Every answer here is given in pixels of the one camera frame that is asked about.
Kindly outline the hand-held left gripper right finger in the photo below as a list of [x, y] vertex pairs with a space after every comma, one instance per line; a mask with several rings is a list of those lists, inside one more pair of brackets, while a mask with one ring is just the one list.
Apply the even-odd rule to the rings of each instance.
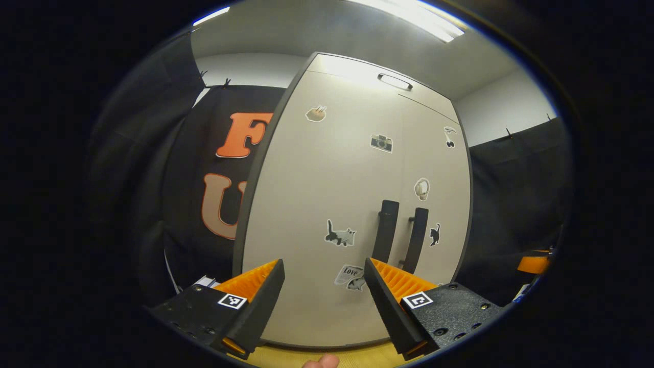
[[407, 361], [457, 349], [507, 311], [460, 283], [437, 286], [372, 257], [364, 278], [395, 351]]

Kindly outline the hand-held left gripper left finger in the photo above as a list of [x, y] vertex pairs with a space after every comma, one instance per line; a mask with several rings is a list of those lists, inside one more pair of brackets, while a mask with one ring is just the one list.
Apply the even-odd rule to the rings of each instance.
[[194, 344], [246, 360], [260, 344], [284, 281], [282, 259], [222, 283], [204, 275], [149, 314]]

